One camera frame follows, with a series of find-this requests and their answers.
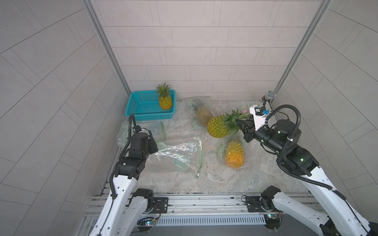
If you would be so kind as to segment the pineapple yellow orange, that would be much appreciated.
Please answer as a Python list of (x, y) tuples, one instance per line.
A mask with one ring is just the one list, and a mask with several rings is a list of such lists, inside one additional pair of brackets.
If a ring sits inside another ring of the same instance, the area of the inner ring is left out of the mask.
[(166, 83), (157, 86), (159, 105), (163, 110), (169, 110), (173, 105), (169, 90), (170, 87)]

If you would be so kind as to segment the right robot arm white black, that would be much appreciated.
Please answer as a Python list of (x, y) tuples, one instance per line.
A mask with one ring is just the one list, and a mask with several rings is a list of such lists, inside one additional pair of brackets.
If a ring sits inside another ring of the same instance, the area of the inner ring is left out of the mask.
[(378, 225), (359, 214), (346, 197), (334, 186), (315, 157), (298, 145), (301, 116), (296, 121), (279, 120), (269, 126), (271, 116), (252, 116), (236, 123), (246, 142), (258, 141), (277, 157), (278, 167), (290, 177), (302, 182), (315, 197), (324, 213), (292, 199), (279, 188), (269, 186), (257, 201), (242, 197), (248, 205), (267, 212), (282, 211), (306, 225), (319, 236), (376, 236)]

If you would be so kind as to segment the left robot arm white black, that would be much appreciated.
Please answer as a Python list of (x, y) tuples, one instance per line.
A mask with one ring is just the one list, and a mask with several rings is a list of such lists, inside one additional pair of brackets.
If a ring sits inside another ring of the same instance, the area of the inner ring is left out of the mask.
[(149, 155), (158, 151), (153, 136), (139, 132), (129, 137), (112, 171), (110, 194), (91, 236), (129, 236), (140, 216), (153, 207), (153, 191), (132, 194)]

